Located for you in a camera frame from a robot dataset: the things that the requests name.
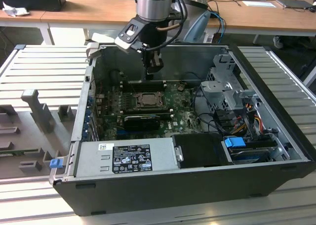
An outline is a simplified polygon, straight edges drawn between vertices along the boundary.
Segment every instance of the blue latch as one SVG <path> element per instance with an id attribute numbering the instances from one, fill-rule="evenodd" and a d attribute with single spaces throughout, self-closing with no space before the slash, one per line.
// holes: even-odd
<path id="1" fill-rule="evenodd" d="M 224 142 L 226 147 L 246 147 L 246 144 L 241 137 L 229 137 Z"/>
<path id="2" fill-rule="evenodd" d="M 49 164 L 50 168 L 63 168 L 63 159 L 52 159 Z"/>

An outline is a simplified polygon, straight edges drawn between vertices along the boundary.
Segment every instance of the warning label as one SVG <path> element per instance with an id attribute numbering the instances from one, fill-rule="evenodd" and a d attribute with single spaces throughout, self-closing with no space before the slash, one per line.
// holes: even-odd
<path id="1" fill-rule="evenodd" d="M 149 144 L 113 147 L 112 168 L 115 174 L 152 171 Z"/>

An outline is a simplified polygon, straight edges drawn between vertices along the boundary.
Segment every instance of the desk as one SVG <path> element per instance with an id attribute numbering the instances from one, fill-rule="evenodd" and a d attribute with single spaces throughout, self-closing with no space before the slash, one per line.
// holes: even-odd
<path id="1" fill-rule="evenodd" d="M 301 10 L 283 9 L 277 1 L 270 1 L 276 8 L 246 6 L 239 1 L 240 7 L 233 1 L 220 1 L 217 2 L 219 11 L 227 22 L 225 33 L 283 36 L 316 35 L 316 15 L 308 10 L 299 12 Z M 217 9 L 215 2 L 212 1 L 209 4 L 213 10 Z M 217 28 L 218 20 L 210 20 L 208 34 L 212 35 L 217 31 Z"/>
<path id="2" fill-rule="evenodd" d="M 53 38 L 49 31 L 47 23 L 41 23 L 40 18 L 44 15 L 45 11 L 30 11 L 30 15 L 12 17 L 8 16 L 4 11 L 0 11 L 0 26 L 12 27 L 35 27 L 39 28 L 43 39 L 47 45 L 53 44 Z"/>
<path id="3" fill-rule="evenodd" d="M 218 2 L 221 16 L 227 22 L 226 33 L 284 36 L 316 35 L 316 14 L 308 10 L 301 13 L 293 9 L 247 7 L 239 2 Z M 216 10 L 215 2 L 210 2 Z M 121 30 L 136 14 L 133 0 L 67 0 L 62 11 L 32 11 L 30 16 L 12 18 L 0 15 L 2 26 L 38 27 L 46 44 L 54 44 L 50 27 Z M 217 19 L 210 20 L 207 35 L 219 27 Z"/>

